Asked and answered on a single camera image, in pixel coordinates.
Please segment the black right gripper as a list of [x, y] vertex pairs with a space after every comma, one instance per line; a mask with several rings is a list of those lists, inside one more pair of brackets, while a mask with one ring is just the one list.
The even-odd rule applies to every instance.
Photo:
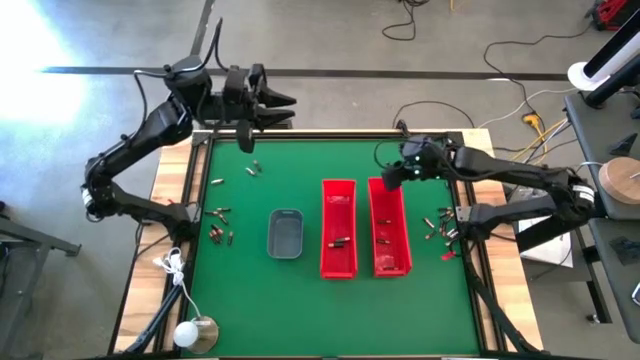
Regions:
[[404, 181], [438, 178], [449, 171], [450, 159], [438, 138], [411, 136], [399, 145], [399, 153], [400, 159], [381, 172], [387, 191], [400, 188]]

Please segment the grey plastic tray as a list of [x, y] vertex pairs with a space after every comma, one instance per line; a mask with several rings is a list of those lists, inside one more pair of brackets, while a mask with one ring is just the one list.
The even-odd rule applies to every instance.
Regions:
[[303, 250], [304, 216], [297, 209], [276, 209], [269, 217], [267, 253], [279, 260], [298, 258]]

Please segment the black diagonal beam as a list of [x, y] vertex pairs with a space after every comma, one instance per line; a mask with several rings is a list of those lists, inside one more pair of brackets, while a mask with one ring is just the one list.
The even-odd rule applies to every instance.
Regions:
[[570, 233], [593, 218], [604, 218], [607, 213], [600, 200], [595, 204], [584, 201], [582, 205], [561, 205], [547, 219], [516, 234], [520, 253], [535, 248], [560, 235]]

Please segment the white box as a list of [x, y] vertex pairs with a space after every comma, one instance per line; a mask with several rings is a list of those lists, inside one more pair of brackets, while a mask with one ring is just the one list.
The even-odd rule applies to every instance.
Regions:
[[520, 256], [527, 260], [572, 268], [572, 253], [571, 235], [564, 233], [529, 250], [521, 251]]

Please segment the black diagonal brace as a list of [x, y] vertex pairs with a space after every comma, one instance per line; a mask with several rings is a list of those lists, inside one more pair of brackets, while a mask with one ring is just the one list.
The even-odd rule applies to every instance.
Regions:
[[181, 285], [174, 285], [160, 304], [158, 311], [152, 317], [146, 328], [138, 335], [136, 340], [124, 350], [124, 353], [139, 354], [150, 344], [162, 321], [167, 317], [176, 300], [182, 293]]
[[519, 353], [539, 353], [539, 350], [532, 344], [530, 344], [509, 320], [505, 312], [499, 306], [498, 302], [491, 295], [489, 289], [483, 284], [482, 280], [475, 271], [472, 261], [469, 258], [465, 258], [463, 260], [463, 263], [468, 283], [484, 301], [492, 317], [497, 322], [506, 337], [511, 341], [516, 350]]

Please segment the grey side table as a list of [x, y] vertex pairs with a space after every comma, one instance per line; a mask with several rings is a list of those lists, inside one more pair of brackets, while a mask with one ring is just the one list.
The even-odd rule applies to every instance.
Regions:
[[640, 284], [640, 261], [624, 265], [611, 246], [612, 241], [621, 237], [640, 243], [640, 206], [618, 202], [599, 181], [601, 166], [614, 159], [610, 148], [634, 133], [638, 137], [630, 156], [640, 160], [640, 120], [631, 117], [640, 100], [629, 93], [617, 94], [596, 109], [577, 93], [567, 96], [564, 103], [598, 194], [598, 215], [589, 220], [588, 226], [627, 334], [631, 341], [640, 344], [640, 305], [632, 300]]

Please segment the green table mat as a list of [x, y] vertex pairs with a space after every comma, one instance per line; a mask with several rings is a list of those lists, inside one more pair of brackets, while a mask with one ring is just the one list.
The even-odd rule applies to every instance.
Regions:
[[[395, 144], [365, 140], [265, 141], [251, 154], [230, 142], [214, 146], [190, 290], [197, 311], [219, 324], [214, 355], [478, 352], [462, 261], [457, 256], [441, 259], [456, 249], [445, 246], [440, 235], [425, 239], [437, 233], [438, 208], [453, 203], [447, 182], [402, 185], [413, 266], [406, 276], [374, 276], [368, 179], [379, 177], [380, 163], [397, 156]], [[211, 185], [215, 179], [224, 182]], [[353, 279], [323, 279], [320, 274], [324, 179], [356, 181], [358, 272]], [[297, 209], [304, 216], [303, 250], [296, 259], [274, 259], [267, 253], [269, 217], [276, 209]], [[224, 215], [229, 224], [208, 211]], [[211, 225], [224, 232], [218, 235], [219, 244], [209, 238], [215, 233]], [[230, 231], [234, 239], [228, 246]]]

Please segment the round wooden disc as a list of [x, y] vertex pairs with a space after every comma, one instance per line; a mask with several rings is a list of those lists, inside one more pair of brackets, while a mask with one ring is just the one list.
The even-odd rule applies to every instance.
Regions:
[[640, 160], [616, 157], [600, 168], [598, 179], [604, 192], [615, 200], [640, 205]]

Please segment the black pole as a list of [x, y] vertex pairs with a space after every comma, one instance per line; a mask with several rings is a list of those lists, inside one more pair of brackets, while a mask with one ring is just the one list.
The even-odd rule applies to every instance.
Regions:
[[604, 102], [624, 87], [633, 87], [640, 83], [640, 54], [627, 62], [609, 77], [603, 84], [589, 93], [585, 103], [592, 108], [600, 108]]

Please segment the black triangular object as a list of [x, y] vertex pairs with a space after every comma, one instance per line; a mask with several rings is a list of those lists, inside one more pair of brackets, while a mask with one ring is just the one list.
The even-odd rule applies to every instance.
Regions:
[[628, 136], [625, 136], [621, 140], [611, 144], [609, 146], [608, 153], [612, 156], [627, 157], [631, 152], [637, 136], [637, 133], [632, 133]]

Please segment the flat black object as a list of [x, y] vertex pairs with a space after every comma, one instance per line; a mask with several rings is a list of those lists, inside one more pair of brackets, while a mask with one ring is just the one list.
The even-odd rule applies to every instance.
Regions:
[[611, 240], [609, 245], [622, 265], [640, 263], [640, 241], [620, 236]]

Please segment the white tower fan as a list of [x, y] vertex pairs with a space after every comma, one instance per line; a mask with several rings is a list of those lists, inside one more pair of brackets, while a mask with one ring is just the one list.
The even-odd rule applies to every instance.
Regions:
[[625, 24], [586, 62], [568, 69], [570, 83], [578, 90], [595, 90], [640, 53], [640, 24]]

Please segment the round metal base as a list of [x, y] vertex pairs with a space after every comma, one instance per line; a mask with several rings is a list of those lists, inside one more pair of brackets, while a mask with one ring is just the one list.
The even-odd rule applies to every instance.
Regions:
[[219, 326], [209, 316], [200, 316], [192, 319], [198, 330], [198, 337], [188, 349], [195, 354], [205, 354], [213, 349], [219, 339]]

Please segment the white ball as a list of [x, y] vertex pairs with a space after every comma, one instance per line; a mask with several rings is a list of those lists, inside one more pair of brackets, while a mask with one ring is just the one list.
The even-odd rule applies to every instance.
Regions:
[[188, 348], [196, 343], [199, 337], [198, 326], [191, 321], [181, 322], [173, 333], [173, 342], [181, 348]]

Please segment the dark grey cart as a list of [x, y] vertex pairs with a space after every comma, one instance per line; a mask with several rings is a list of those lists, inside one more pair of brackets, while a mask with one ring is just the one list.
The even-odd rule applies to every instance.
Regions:
[[8, 264], [11, 255], [18, 249], [33, 250], [35, 259], [31, 273], [26, 276], [26, 284], [9, 296], [9, 298], [14, 298], [15, 306], [7, 317], [8, 333], [3, 339], [0, 339], [0, 359], [2, 360], [9, 358], [17, 338], [17, 332], [26, 319], [31, 297], [42, 274], [49, 252], [51, 250], [59, 250], [64, 252], [66, 256], [75, 257], [80, 253], [81, 249], [80, 245], [14, 222], [6, 214], [6, 208], [6, 203], [0, 201], [0, 235], [14, 240], [17, 245], [11, 246], [11, 250], [5, 253], [3, 260], [6, 260], [6, 264]]

